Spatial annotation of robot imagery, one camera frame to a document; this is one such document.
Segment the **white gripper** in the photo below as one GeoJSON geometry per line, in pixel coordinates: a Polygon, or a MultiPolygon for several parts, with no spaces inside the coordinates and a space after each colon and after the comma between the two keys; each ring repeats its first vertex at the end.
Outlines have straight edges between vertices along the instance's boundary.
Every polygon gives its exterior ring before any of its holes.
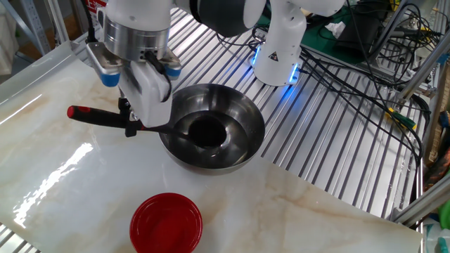
{"type": "Polygon", "coordinates": [[[170,85],[150,63],[131,61],[125,65],[118,86],[125,96],[118,99],[118,108],[120,116],[127,121],[127,138],[137,135],[143,126],[158,127],[169,122],[172,111],[170,85]],[[131,108],[139,120],[129,120],[131,108]]]}

